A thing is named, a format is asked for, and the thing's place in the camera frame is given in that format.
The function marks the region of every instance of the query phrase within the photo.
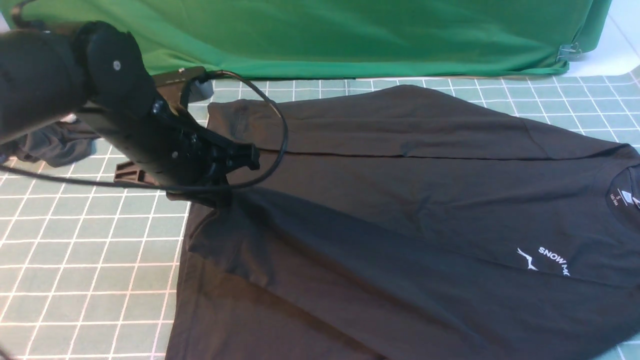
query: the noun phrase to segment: screw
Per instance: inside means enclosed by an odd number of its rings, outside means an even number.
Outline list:
[[[154,114],[157,114],[160,112],[160,108],[162,107],[162,103],[160,101],[156,101],[154,103],[154,107],[151,108],[151,111],[153,111]]]

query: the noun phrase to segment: grid mat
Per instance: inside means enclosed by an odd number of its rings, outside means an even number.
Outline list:
[[[398,84],[434,88],[488,108],[640,151],[640,68],[589,78],[403,78],[258,81],[277,102],[361,94]],[[211,101],[258,99],[219,80]],[[207,103],[190,107],[204,124]],[[125,161],[104,140],[96,155],[47,174],[110,181]],[[158,192],[0,177],[0,343],[22,359],[163,359],[175,311],[188,205]],[[602,360],[640,360],[640,336]]]

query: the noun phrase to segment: white grid line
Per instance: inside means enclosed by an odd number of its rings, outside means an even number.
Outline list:
[[[71,168],[69,169],[69,172],[71,172],[73,170],[73,167],[75,166],[75,164],[71,165]],[[62,184],[62,186],[60,187],[60,193],[62,193],[63,189],[65,188],[66,184]],[[49,217],[51,216],[51,214],[53,213],[53,209],[56,207],[58,201],[60,200],[60,197],[57,197],[56,200],[53,202],[53,205],[51,206],[51,210],[49,210]],[[87,201],[86,206],[84,208],[84,212],[83,214],[86,213],[86,209],[89,206],[89,202]],[[36,241],[36,245],[38,246],[38,242],[40,241],[40,238],[42,237],[42,234],[44,233],[44,229],[47,227],[47,223],[48,223],[49,219],[45,220],[45,224],[42,226],[42,230],[40,231],[40,234],[38,235],[38,240]],[[80,222],[78,222],[77,225],[77,229],[76,229],[76,233],[74,235],[74,239],[77,235],[77,230],[80,228]],[[51,303],[51,299],[53,298],[53,293],[54,291],[56,291],[56,287],[58,286],[58,282],[60,281],[60,277],[62,276],[62,271],[64,271],[64,265],[67,263],[67,259],[69,258],[69,254],[71,254],[71,248],[73,247],[73,240],[69,243],[68,245],[68,249],[67,249],[67,253],[65,254],[65,259],[62,261],[63,266],[60,266],[60,269],[58,270],[58,274],[56,275],[56,280],[53,282],[53,287],[51,288],[51,293],[48,295],[47,297],[47,302],[45,303],[44,309],[42,309],[42,314],[40,314],[40,318],[38,319],[38,323],[36,324],[36,329],[33,331],[33,335],[31,336],[31,339],[29,340],[29,344],[27,345],[27,350],[26,350],[26,356],[29,356],[29,352],[31,351],[31,347],[33,346],[33,341],[36,338],[36,335],[38,334],[38,330],[40,328],[40,324],[42,323],[42,320],[44,320],[44,316],[47,313],[47,310],[49,308],[49,304]]]
[[[368,88],[364,87],[364,83],[365,81],[362,81],[362,86],[363,87],[351,87],[348,84],[345,85],[344,88],[324,88],[324,87],[317,87],[317,88],[310,88],[310,87],[297,87],[295,84],[292,84],[292,88],[277,88],[277,89],[271,89],[272,92],[285,92],[285,91],[309,91],[309,90],[314,90],[314,91],[318,91],[318,90],[334,90],[334,91],[345,91],[345,90],[368,90]],[[510,88],[529,88],[532,85],[527,85],[527,80],[523,80],[522,83],[524,85],[518,85],[518,84],[505,84],[505,86],[508,86]],[[611,84],[613,86],[624,86],[624,85],[635,85],[635,82],[631,82],[631,83],[621,83],[621,84]],[[553,84],[545,84],[545,85],[533,85],[535,87],[554,87],[556,85]],[[558,86],[582,86],[581,84],[558,84]],[[594,86],[594,87],[598,87],[598,86],[607,86],[607,84],[587,84],[587,86]],[[476,86],[454,86],[456,89],[475,89]],[[487,89],[487,88],[501,88],[501,85],[480,85],[481,89]],[[441,89],[447,89],[447,88],[443,88],[441,86],[433,86],[430,87],[432,89],[435,90],[441,90]],[[215,91],[238,91],[240,89],[237,88],[215,88]],[[251,89],[242,89],[242,91],[253,91]],[[198,107],[198,106],[206,106],[207,104],[190,104],[189,107]]]
[[[0,323],[0,327],[3,326],[39,326],[41,324],[46,325],[116,325],[116,324],[153,324],[153,323],[173,323],[173,320],[137,320],[137,321],[122,321],[122,322],[12,322],[12,323]]]
[[[620,359],[621,360],[627,360],[625,359],[625,355],[622,352],[622,348],[620,348],[620,345],[616,346],[616,348],[618,349],[618,354],[620,355]]]
[[[558,84],[557,79],[554,78],[554,82],[556,83],[556,85]],[[569,102],[567,101],[567,98],[564,97],[564,93],[560,92],[560,94],[562,94],[563,98],[564,98],[564,104],[566,105],[566,107],[569,109],[569,111],[571,111],[571,106],[569,106]],[[584,130],[582,129],[582,125],[580,124],[580,121],[578,121],[578,116],[576,116],[576,114],[574,114],[573,112],[571,113],[571,116],[573,117],[573,121],[575,121],[576,124],[578,124],[578,128],[580,129],[580,132],[583,135],[586,135],[586,133],[584,132]]]
[[[122,198],[120,199],[120,203],[118,205],[118,209],[116,211],[116,215],[120,214],[120,212],[122,210],[122,204],[124,203],[126,195],[127,195],[127,190],[125,190],[124,193],[122,194]],[[101,270],[100,265],[104,261],[104,256],[107,254],[107,249],[109,248],[109,241],[111,239],[111,236],[113,235],[113,229],[115,228],[117,221],[118,220],[115,219],[113,221],[113,224],[111,224],[111,230],[109,231],[109,235],[108,235],[107,241],[104,244],[104,249],[102,250],[102,254],[100,255],[100,261],[98,262],[98,267],[97,267],[97,269],[95,271],[95,274],[93,275],[93,279],[92,279],[92,282],[91,282],[91,287],[89,289],[89,293],[90,294],[87,295],[86,299],[84,300],[83,309],[80,312],[80,320],[82,320],[84,318],[84,315],[86,314],[86,309],[87,309],[87,307],[89,305],[89,300],[91,299],[91,296],[92,296],[92,293],[93,293],[93,289],[95,288],[95,283],[97,282],[98,275],[100,274],[100,270]],[[71,352],[73,351],[74,345],[76,344],[76,339],[77,339],[77,336],[78,336],[79,332],[80,332],[80,324],[78,324],[76,326],[76,329],[74,331],[74,335],[71,338],[71,344],[69,345],[69,350],[67,352],[67,359],[69,359],[70,356],[71,356]]]
[[[460,77],[460,76],[449,76],[448,78],[452,79],[452,80],[473,80],[476,79],[475,77]],[[524,77],[519,77],[518,78],[521,82],[524,83],[524,80],[529,79],[529,78],[524,78]],[[360,79],[346,79],[347,84],[349,82],[355,82],[355,83],[365,83],[367,81],[375,81],[375,80],[382,80],[382,81],[399,81],[399,80],[413,80],[413,81],[441,81],[443,80],[443,78],[433,78],[433,77],[429,77],[429,76],[410,76],[410,77],[406,77],[406,78],[394,78],[394,77],[389,77],[389,78],[360,78]],[[507,77],[507,80],[513,80],[512,77]],[[284,81],[280,81],[281,83],[299,83],[300,81],[303,82],[307,82],[307,80],[284,80]],[[615,83],[614,85],[631,85],[631,84],[635,84],[633,81],[629,82],[629,81],[625,81],[625,82],[621,82],[621,83]],[[565,84],[560,84],[562,86],[570,86],[570,85],[579,85],[579,84],[575,84],[575,83],[565,83]],[[496,87],[499,85],[485,85],[484,87]],[[520,84],[509,84],[509,86],[528,86],[528,85],[520,85]],[[544,84],[539,84],[539,85],[535,85],[535,86],[553,86],[553,84],[548,84],[548,83],[544,83]],[[222,90],[222,89],[227,89],[227,90],[239,90],[240,88],[225,88],[223,86],[216,86],[216,81],[213,81],[213,88],[215,90]],[[298,88],[299,90],[306,90],[308,88]]]
[[[153,206],[151,207],[151,214],[153,214],[154,210],[156,209],[156,204],[158,202],[159,194],[160,194],[160,191],[156,192],[156,198],[154,200]],[[120,327],[122,326],[122,321],[124,320],[124,314],[127,311],[127,305],[129,303],[129,299],[131,297],[131,290],[133,289],[133,283],[134,283],[134,280],[136,278],[136,273],[138,272],[138,268],[140,267],[140,259],[142,258],[142,252],[145,249],[146,237],[149,234],[149,228],[151,227],[152,221],[153,221],[153,218],[149,217],[149,221],[147,222],[147,228],[145,229],[145,234],[144,234],[143,239],[142,239],[142,244],[140,245],[140,251],[138,251],[138,259],[136,260],[136,264],[134,265],[134,268],[133,268],[133,274],[131,275],[131,281],[129,283],[129,290],[127,292],[127,296],[124,299],[124,305],[122,306],[122,312],[120,313],[120,321],[118,322],[118,326],[116,327],[116,333],[113,336],[113,343],[111,344],[111,353],[110,353],[111,355],[109,356],[110,359],[113,357],[113,352],[114,352],[114,350],[116,348],[116,343],[118,341],[118,334],[120,333]]]
[[[481,102],[482,102],[483,106],[486,108],[486,107],[487,107],[487,105],[486,105],[486,101],[485,101],[485,99],[484,99],[484,95],[482,94],[482,90],[480,89],[480,83],[478,83],[478,80],[477,80],[477,79],[474,79],[474,81],[476,82],[476,87],[477,87],[477,89],[478,89],[478,93],[480,93],[480,100],[481,100]]]
[[[516,107],[516,105],[513,103],[513,98],[511,97],[511,93],[509,92],[509,88],[507,88],[504,79],[500,79],[502,81],[502,87],[504,87],[504,91],[507,93],[507,99],[509,99],[509,103],[511,104],[511,107],[513,108],[513,115],[516,117],[526,117],[527,115],[519,115],[518,114],[518,108]]]
[[[0,296],[9,296],[11,294],[17,296],[46,296],[49,294],[53,295],[125,295],[125,294],[165,294],[165,293],[175,293],[175,290],[132,290],[132,291],[61,291],[61,292],[46,292],[46,293],[0,293]]]
[[[135,197],[135,196],[149,196],[149,195],[153,195],[153,193],[128,193],[127,196],[128,197]],[[36,199],[39,197],[82,197],[85,198],[87,196],[89,196],[88,194],[74,194],[74,193],[70,193],[70,194],[60,194],[60,195],[53,195],[53,194],[42,194],[42,195],[29,195],[29,199]],[[94,193],[92,195],[92,197],[121,197],[122,194],[121,193]],[[0,195],[0,199],[21,199],[23,198],[24,195]]]
[[[542,102],[538,97],[538,93],[536,93],[536,89],[534,89],[533,85],[531,84],[531,80],[527,79],[527,82],[529,83],[529,86],[531,86],[531,91],[533,92],[533,96],[535,96],[536,102],[538,102],[538,106],[540,107],[540,111],[542,111],[542,114],[545,116],[545,119],[547,120],[547,124],[551,124],[551,121],[549,121],[549,116],[547,115],[547,112],[545,111],[544,107],[542,106]]]
[[[44,164],[41,164],[39,171],[42,171],[43,168],[44,168]],[[6,232],[5,232],[4,236],[3,236],[2,242],[0,242],[0,247],[2,247],[2,245],[6,242],[6,237],[9,236],[9,233],[11,232],[11,229],[12,229],[13,225],[15,224],[16,219],[18,219],[18,215],[22,211],[22,207],[27,202],[27,199],[29,198],[29,193],[31,192],[31,189],[33,189],[33,185],[35,185],[35,182],[36,182],[35,180],[31,181],[31,185],[29,186],[29,189],[27,190],[27,195],[22,200],[22,203],[20,204],[20,206],[18,208],[18,211],[15,214],[15,218],[13,218],[11,220],[11,223],[8,226]],[[31,256],[33,255],[33,252],[35,251],[37,245],[38,245],[38,242],[34,241],[33,245],[31,246],[31,250],[29,251],[29,255],[27,256],[27,260],[26,260],[27,264],[29,263],[29,260],[31,259]],[[25,268],[22,268],[20,270],[20,274],[18,275],[18,279],[15,281],[15,284],[13,285],[12,293],[9,295],[9,299],[7,299],[7,301],[6,301],[6,306],[4,307],[2,313],[0,314],[0,322],[2,322],[7,310],[9,309],[9,305],[11,304],[11,301],[13,300],[13,293],[15,293],[18,290],[18,285],[20,284],[20,280],[22,279],[22,276],[24,275],[24,271],[25,271]]]
[[[113,357],[137,357],[137,356],[164,356],[165,354],[152,354],[150,352],[147,353],[140,353],[140,354],[113,354]],[[43,355],[38,355],[38,356],[16,356],[16,359],[91,359],[91,358],[98,358],[98,357],[109,357],[109,354],[99,354],[99,355],[69,355],[69,356],[59,356],[59,355],[53,355],[53,356],[43,356]]]
[[[589,93],[589,90],[587,89],[587,86],[582,82],[581,78],[578,78],[578,81],[580,81],[580,84],[582,84],[582,86],[584,87],[584,91],[587,92],[587,94]],[[613,138],[616,140],[616,142],[618,141],[618,137],[616,136],[616,133],[613,132],[613,130],[611,129],[611,126],[609,125],[607,119],[604,117],[604,115],[602,115],[602,113],[600,113],[600,108],[598,107],[598,105],[596,104],[595,100],[591,99],[591,103],[593,104],[593,106],[595,106],[595,108],[598,110],[600,117],[602,118],[602,121],[604,121],[604,124],[607,126],[607,129],[609,129],[609,131],[611,132],[611,134],[613,135]]]
[[[49,197],[54,197],[56,200],[61,198],[59,196],[49,196]],[[71,217],[64,217],[64,216],[58,216],[58,217],[54,217],[54,216],[42,216],[42,217],[19,217],[20,220],[34,220],[34,219],[46,219],[46,220],[50,220],[50,219],[85,219],[85,218],[114,218],[114,219],[119,219],[119,218],[177,218],[177,217],[181,217],[183,215],[173,215],[173,214],[151,214],[151,215],[86,215],[86,216],[82,216],[82,215],[78,215],[78,216],[71,216]],[[0,217],[0,220],[11,220],[14,217]]]
[[[140,263],[138,264],[138,266],[173,266],[173,265],[179,265],[176,263]],[[53,268],[53,269],[57,269],[57,268],[91,268],[91,267],[103,267],[103,268],[108,268],[108,267],[123,267],[123,266],[134,266],[133,264],[130,263],[112,263],[112,264],[64,264],[64,265],[0,265],[0,269],[11,269],[11,268],[22,268],[22,267],[26,267],[26,268]]]
[[[8,160],[7,160],[7,162],[5,163],[5,165],[6,165],[6,166],[9,166],[9,167],[13,167],[13,166],[15,166],[15,162],[16,162],[16,158],[11,157],[10,159],[8,159]],[[8,173],[8,172],[5,172],[5,173],[2,175],[2,178],[0,178],[0,187],[2,187],[2,185],[4,184],[4,180],[5,180],[8,176],[9,176],[9,173]]]
[[[451,81],[451,79],[449,80],[449,87],[448,88],[442,88],[442,90],[451,90],[451,93],[453,94],[453,96],[456,96],[456,91],[453,88],[453,82]]]
[[[605,78],[605,81],[606,81],[606,82],[607,82],[607,84],[609,85],[609,88],[611,89],[611,91],[613,91],[613,93],[617,95],[618,93],[616,92],[616,89],[614,89],[614,88],[613,88],[613,86],[611,86],[611,84],[609,83],[609,80],[608,80],[607,78]],[[622,101],[620,101],[620,98],[618,98],[618,101],[619,101],[619,102],[620,102],[620,104],[622,105],[622,108],[623,108],[623,109],[625,109],[625,111],[626,111],[627,113],[629,113],[629,109],[627,109],[627,106],[625,105],[625,103],[624,103],[624,102],[622,102]],[[634,119],[634,117],[633,117],[633,116],[631,116],[631,113],[629,113],[629,114],[630,114],[630,115],[629,115],[629,117],[631,118],[631,121],[634,123],[634,125],[636,125],[636,128],[640,129],[640,126],[638,126],[638,123],[636,122],[636,120]]]
[[[149,238],[147,240],[180,240],[182,238]],[[96,239],[78,239],[77,242],[82,242],[82,241],[142,241],[141,238],[116,238],[116,239],[102,239],[102,238],[96,238]],[[7,243],[33,243],[35,240],[8,240]],[[71,240],[69,239],[51,239],[51,240],[40,240],[41,242],[69,242]]]
[[[189,213],[189,207],[187,207],[187,211],[184,217],[184,221],[182,222],[182,230],[180,231],[181,233],[184,233],[185,227],[187,226],[187,214]],[[166,312],[166,305],[167,302],[169,301],[169,294],[171,294],[172,292],[170,292],[171,290],[171,283],[173,282],[173,277],[177,276],[178,274],[175,273],[175,269],[176,269],[176,265],[179,265],[178,262],[178,255],[180,254],[180,247],[182,246],[182,244],[180,242],[178,242],[176,248],[175,248],[175,254],[173,255],[173,266],[171,267],[171,273],[169,274],[169,281],[166,285],[166,295],[164,296],[164,302],[162,305],[162,311],[160,312],[160,319],[164,319],[164,313]],[[154,339],[154,346],[152,351],[156,352],[157,350],[157,344],[158,344],[158,338],[160,337],[160,330],[162,328],[162,324],[164,322],[161,322],[158,324],[158,328],[156,329],[156,338]]]

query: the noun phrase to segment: black mount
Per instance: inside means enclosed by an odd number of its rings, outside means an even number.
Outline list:
[[[204,68],[153,78],[130,33],[105,22],[89,22],[71,34],[74,54],[85,70],[85,87],[90,89],[90,102],[77,114],[130,159],[117,166],[115,182],[221,186],[228,184],[227,174],[234,170],[259,169],[254,144],[236,143],[202,127],[180,106],[184,83],[201,76]],[[188,90],[211,96],[203,83]],[[167,197],[220,208],[230,204],[231,192]]]

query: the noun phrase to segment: metal clip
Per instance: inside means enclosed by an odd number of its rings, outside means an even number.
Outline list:
[[[580,44],[576,42],[569,45],[562,45],[558,50],[556,61],[560,61],[560,59],[572,61],[580,58],[580,56],[582,56],[582,50],[580,49]]]

